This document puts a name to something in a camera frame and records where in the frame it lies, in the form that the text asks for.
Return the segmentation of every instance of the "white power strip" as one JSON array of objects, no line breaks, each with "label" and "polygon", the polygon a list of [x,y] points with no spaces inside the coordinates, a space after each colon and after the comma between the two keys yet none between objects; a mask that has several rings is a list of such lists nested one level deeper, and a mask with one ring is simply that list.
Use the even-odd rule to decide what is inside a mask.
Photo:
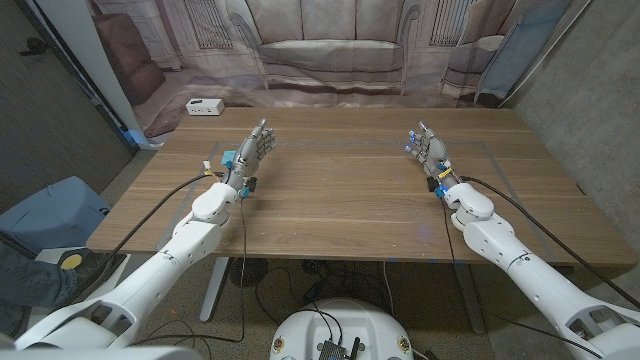
[{"label": "white power strip", "polygon": [[222,99],[191,99],[186,107],[189,115],[220,115],[224,103]]}]

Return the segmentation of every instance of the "blue connector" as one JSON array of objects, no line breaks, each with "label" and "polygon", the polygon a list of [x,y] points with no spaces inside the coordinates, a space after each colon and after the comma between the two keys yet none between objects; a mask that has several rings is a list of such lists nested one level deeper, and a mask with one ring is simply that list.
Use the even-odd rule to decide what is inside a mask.
[{"label": "blue connector", "polygon": [[442,184],[440,184],[439,187],[436,188],[436,190],[434,191],[434,193],[436,194],[436,196],[438,197],[438,199],[442,199],[444,197],[444,195],[447,193],[447,189],[445,189]]},{"label": "blue connector", "polygon": [[248,187],[243,187],[242,190],[239,191],[240,197],[242,197],[243,199],[246,198],[247,196],[249,196],[249,188]]}]

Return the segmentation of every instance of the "robotic arm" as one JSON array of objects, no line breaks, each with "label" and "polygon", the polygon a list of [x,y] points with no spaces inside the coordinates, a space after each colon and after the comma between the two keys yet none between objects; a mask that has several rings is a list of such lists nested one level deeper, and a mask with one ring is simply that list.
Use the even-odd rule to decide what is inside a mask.
[{"label": "robotic arm", "polygon": [[[443,199],[453,225],[478,255],[500,267],[542,312],[560,336],[604,359],[637,358],[640,351],[640,313],[595,299],[573,285],[533,254],[515,236],[513,227],[494,212],[489,198],[455,174],[446,148],[435,133],[420,123],[410,131],[413,147],[406,150],[422,164],[429,190]],[[573,345],[576,359],[596,359]]]},{"label": "robotic arm", "polygon": [[260,121],[236,151],[229,172],[199,196],[174,228],[171,240],[111,292],[62,308],[29,329],[17,350],[34,344],[62,349],[118,349],[131,344],[141,324],[178,278],[211,253],[229,223],[229,208],[249,194],[248,177],[275,146]]}]

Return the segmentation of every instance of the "table top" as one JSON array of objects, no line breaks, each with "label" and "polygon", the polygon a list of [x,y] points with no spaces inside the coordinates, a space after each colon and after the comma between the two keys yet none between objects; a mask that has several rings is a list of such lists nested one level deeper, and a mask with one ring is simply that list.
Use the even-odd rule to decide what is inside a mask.
[{"label": "table top", "polygon": [[[250,257],[451,262],[440,200],[404,150],[408,131],[424,120],[443,139],[454,169],[519,201],[586,261],[634,264],[635,252],[512,110],[373,108],[227,108],[222,115],[186,116],[89,239],[113,249],[168,192],[214,171],[262,118],[278,147],[260,164],[256,192],[243,202]],[[215,178],[177,192],[124,246],[152,253],[168,240],[193,199]],[[473,185],[494,203],[519,239],[554,264],[575,264],[513,206]],[[240,206],[214,252],[242,256]],[[457,260],[484,259],[449,226]]]}]

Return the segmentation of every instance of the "jeans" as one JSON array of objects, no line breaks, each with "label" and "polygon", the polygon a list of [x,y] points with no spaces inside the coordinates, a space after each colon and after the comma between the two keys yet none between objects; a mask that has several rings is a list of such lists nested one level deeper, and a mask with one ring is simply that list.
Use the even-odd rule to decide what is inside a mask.
[{"label": "jeans", "polygon": [[25,306],[55,307],[76,285],[75,270],[29,260],[0,242],[0,333],[15,335]]}]

